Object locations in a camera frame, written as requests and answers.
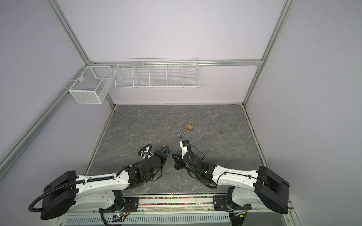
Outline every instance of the wire basket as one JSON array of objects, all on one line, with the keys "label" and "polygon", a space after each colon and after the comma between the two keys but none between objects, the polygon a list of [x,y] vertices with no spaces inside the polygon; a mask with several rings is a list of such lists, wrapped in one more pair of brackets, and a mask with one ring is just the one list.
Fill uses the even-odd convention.
[{"label": "wire basket", "polygon": [[199,88],[198,63],[122,62],[114,69],[115,86],[129,88]]},{"label": "wire basket", "polygon": [[88,66],[69,92],[78,103],[101,104],[113,84],[113,71],[108,66]]}]

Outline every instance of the vent grille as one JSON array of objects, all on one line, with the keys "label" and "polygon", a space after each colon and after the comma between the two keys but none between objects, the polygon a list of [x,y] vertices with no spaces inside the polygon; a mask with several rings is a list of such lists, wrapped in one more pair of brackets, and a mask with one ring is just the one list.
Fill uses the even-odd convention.
[{"label": "vent grille", "polygon": [[[112,215],[105,216],[108,224],[121,225],[122,222],[112,222]],[[183,223],[225,223],[230,222],[227,213],[205,213],[205,214],[131,214],[126,217],[124,224],[183,224]],[[104,225],[101,217],[91,216],[68,216],[67,225]]]}]

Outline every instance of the aluminum frame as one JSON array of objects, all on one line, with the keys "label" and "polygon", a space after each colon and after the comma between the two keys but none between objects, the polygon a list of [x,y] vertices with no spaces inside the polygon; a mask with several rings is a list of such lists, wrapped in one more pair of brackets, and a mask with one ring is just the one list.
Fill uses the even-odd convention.
[{"label": "aluminum frame", "polygon": [[[59,4],[56,0],[44,0],[45,4],[48,6],[50,12],[52,13],[53,17],[57,21],[58,25],[64,32],[65,36],[69,40],[70,44],[78,54],[81,61],[85,64],[85,66],[88,65],[99,65],[99,66],[115,66],[115,62],[92,62],[91,59],[87,56],[85,50],[83,49],[80,41],[78,40],[77,36],[75,35],[74,31],[72,30],[69,22],[67,21],[64,13],[62,12]],[[286,0],[283,6],[283,9],[281,11],[281,14],[278,18],[278,22],[274,28],[273,34],[270,38],[270,41],[266,47],[266,50],[263,54],[262,59],[256,59],[256,60],[199,60],[199,66],[248,66],[248,65],[254,65],[258,66],[257,72],[253,78],[253,81],[248,89],[247,95],[244,99],[244,113],[248,119],[249,126],[251,127],[251,130],[253,132],[253,137],[256,141],[256,144],[259,146],[258,150],[260,149],[260,145],[258,142],[258,139],[256,135],[254,134],[253,126],[249,120],[246,105],[250,99],[251,94],[253,93],[256,84],[260,78],[260,75],[262,74],[263,68],[266,65],[271,52],[277,42],[277,39],[279,38],[283,27],[288,19],[288,16],[290,15],[290,12],[292,11],[294,4],[296,0]],[[81,68],[81,70],[77,73],[77,75],[73,78],[73,81],[70,81],[68,84],[68,87],[72,86],[74,83],[74,80],[77,80],[80,76],[80,73],[83,72],[84,67]],[[46,125],[46,123],[51,119],[51,117],[55,114],[55,112],[60,108],[60,106],[64,103],[65,99],[69,95],[68,88],[64,88],[59,95],[48,105],[47,109],[42,112],[42,114],[36,119],[36,121],[28,128],[28,130],[19,138],[19,140],[14,144],[11,149],[0,159],[0,181],[1,179],[6,175],[6,173],[10,170],[10,168],[15,164],[15,162],[19,159],[21,154],[26,150],[26,148],[31,144],[31,142],[35,139],[35,137],[39,134],[41,129]],[[110,114],[107,118],[106,124],[103,127],[103,130],[98,138],[97,144],[93,150],[92,155],[94,156],[98,145],[103,137],[103,134],[106,130],[107,124],[109,123],[110,118],[112,117],[112,114],[114,112],[115,104],[112,101],[109,94],[106,96],[106,100],[109,103],[111,107]],[[266,158],[263,161],[266,166],[269,164],[266,161]],[[293,224],[300,225],[298,218],[295,214],[289,214],[288,216],[291,217],[293,220]],[[59,218],[54,219],[52,224],[58,222]]]},{"label": "aluminum frame", "polygon": [[9,151],[0,159],[0,181],[4,178],[7,172],[15,164],[15,162],[20,158],[22,153],[27,149],[31,142],[36,138],[40,131],[44,128],[47,122],[55,114],[55,112],[61,107],[64,101],[67,99],[70,86],[73,85],[75,80],[77,80],[81,74],[86,69],[86,66],[83,66],[74,78],[68,83],[67,87],[58,94],[56,98],[48,105],[46,110],[44,110],[41,115],[35,120],[35,122],[24,132],[24,134],[17,140],[17,142],[9,149]]},{"label": "aluminum frame", "polygon": [[275,28],[274,28],[274,31],[270,37],[270,40],[269,40],[269,43],[268,45],[266,46],[266,49],[265,49],[265,52],[263,54],[263,57],[261,58],[261,61],[262,61],[262,64],[258,67],[256,73],[255,73],[255,76],[250,84],[250,87],[248,89],[248,92],[245,96],[245,99],[243,101],[243,104],[246,106],[250,100],[250,97],[256,87],[256,84],[258,83],[258,80],[263,72],[263,69],[265,67],[265,65],[267,64],[271,54],[272,54],[272,51],[278,41],[278,38],[280,36],[280,34],[282,33],[283,31],[283,28],[288,20],[288,17],[291,13],[291,11],[293,10],[294,8],[294,5],[295,5],[295,2],[296,0],[286,0],[285,3],[284,3],[284,6],[283,6],[283,9],[279,15],[279,18],[278,18],[278,21],[277,21],[277,24],[275,25]]}]

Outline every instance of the brass padlock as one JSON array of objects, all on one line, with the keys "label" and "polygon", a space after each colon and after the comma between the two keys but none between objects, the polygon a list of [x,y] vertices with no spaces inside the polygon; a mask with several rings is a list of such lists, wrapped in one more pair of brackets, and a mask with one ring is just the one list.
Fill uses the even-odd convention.
[{"label": "brass padlock", "polygon": [[185,129],[192,130],[194,128],[194,125],[186,124]]}]

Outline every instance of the white wall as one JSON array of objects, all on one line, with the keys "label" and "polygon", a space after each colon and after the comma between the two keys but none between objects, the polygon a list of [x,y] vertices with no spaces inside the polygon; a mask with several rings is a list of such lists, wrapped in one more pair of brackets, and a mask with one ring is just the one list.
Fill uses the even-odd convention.
[{"label": "white wall", "polygon": [[0,158],[82,67],[42,0],[0,7]]},{"label": "white wall", "polygon": [[303,226],[361,225],[361,11],[297,1],[247,105]]},{"label": "white wall", "polygon": [[110,95],[116,104],[241,103],[256,66],[200,67],[198,89],[118,89]]},{"label": "white wall", "polygon": [[284,0],[59,0],[92,61],[260,59]]},{"label": "white wall", "polygon": [[[260,59],[285,0],[59,0],[92,61]],[[200,89],[117,90],[116,104],[242,102],[256,67],[200,68]]]},{"label": "white wall", "polygon": [[[29,204],[46,185],[69,170],[83,172],[109,106],[78,104],[69,95],[62,107],[0,182],[0,225],[49,225]],[[35,206],[41,207],[41,201]]]},{"label": "white wall", "polygon": [[[0,53],[2,157],[82,63],[42,0],[1,2]],[[28,205],[64,172],[83,172],[108,113],[67,98],[0,181],[0,225],[50,224]]]}]

